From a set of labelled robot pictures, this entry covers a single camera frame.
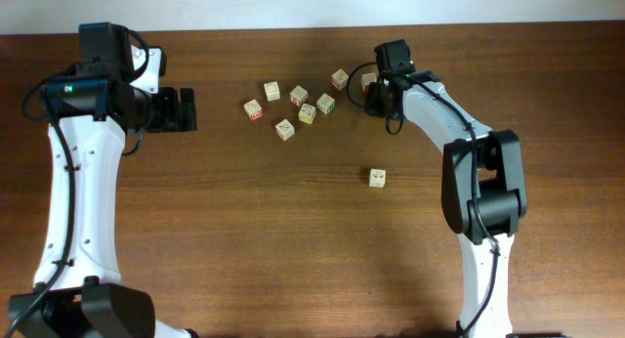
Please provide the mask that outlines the wooden block yellow side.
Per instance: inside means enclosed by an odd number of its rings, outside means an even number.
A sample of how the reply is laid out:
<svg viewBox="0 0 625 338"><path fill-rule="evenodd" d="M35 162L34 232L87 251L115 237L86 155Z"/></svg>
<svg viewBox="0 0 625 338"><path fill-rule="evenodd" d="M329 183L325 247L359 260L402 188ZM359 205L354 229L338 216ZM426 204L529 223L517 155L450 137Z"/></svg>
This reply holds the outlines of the wooden block yellow side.
<svg viewBox="0 0 625 338"><path fill-rule="evenodd" d="M316 107L309 104L302 104L300 111L298 113L299 120L312 124L316 116Z"/></svg>

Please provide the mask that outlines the wooden block plain leaf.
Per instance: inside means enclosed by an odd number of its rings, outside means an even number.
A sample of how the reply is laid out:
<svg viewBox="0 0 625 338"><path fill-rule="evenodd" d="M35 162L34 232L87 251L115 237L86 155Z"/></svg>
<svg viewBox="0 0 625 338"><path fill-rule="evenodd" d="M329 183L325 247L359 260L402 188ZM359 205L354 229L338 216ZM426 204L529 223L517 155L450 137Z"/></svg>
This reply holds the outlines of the wooden block plain leaf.
<svg viewBox="0 0 625 338"><path fill-rule="evenodd" d="M383 188L386 183L386 171L383 169L371 169L369 173L369 186Z"/></svg>

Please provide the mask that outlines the wooden block blue five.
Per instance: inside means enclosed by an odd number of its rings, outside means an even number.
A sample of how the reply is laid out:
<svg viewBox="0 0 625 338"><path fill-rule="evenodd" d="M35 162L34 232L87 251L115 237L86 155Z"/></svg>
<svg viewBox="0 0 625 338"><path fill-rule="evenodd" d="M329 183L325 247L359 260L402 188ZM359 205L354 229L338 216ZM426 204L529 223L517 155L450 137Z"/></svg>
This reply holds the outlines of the wooden block blue five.
<svg viewBox="0 0 625 338"><path fill-rule="evenodd" d="M288 119L283 119L275 125L275 132L282 141L286 141L295 134L295 128Z"/></svg>

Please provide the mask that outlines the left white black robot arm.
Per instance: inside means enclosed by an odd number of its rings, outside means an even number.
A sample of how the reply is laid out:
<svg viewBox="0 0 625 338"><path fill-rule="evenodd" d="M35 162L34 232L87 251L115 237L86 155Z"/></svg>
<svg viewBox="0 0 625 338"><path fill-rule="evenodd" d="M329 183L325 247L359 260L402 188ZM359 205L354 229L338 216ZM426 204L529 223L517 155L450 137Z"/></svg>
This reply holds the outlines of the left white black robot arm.
<svg viewBox="0 0 625 338"><path fill-rule="evenodd" d="M53 159L45 248L29 293L9 302L10 334L25 337L189 337L156 317L150 296L121 282L116 182L126 141L196 129L190 88L159 85L167 58L110 22L79 28L78 63L34 86Z"/></svg>

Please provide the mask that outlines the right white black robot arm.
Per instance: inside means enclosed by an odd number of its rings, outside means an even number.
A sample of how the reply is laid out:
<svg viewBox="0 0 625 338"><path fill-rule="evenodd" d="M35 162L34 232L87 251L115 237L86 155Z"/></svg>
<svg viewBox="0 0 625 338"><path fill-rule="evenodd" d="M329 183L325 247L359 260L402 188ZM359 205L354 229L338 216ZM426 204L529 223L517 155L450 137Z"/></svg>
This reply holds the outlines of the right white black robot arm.
<svg viewBox="0 0 625 338"><path fill-rule="evenodd" d="M364 110L420 128L442 154L441 208L463 265L460 337L510 337L509 261L527 211L521 142L473 118L430 70L419 71L402 39L374 50L378 78Z"/></svg>

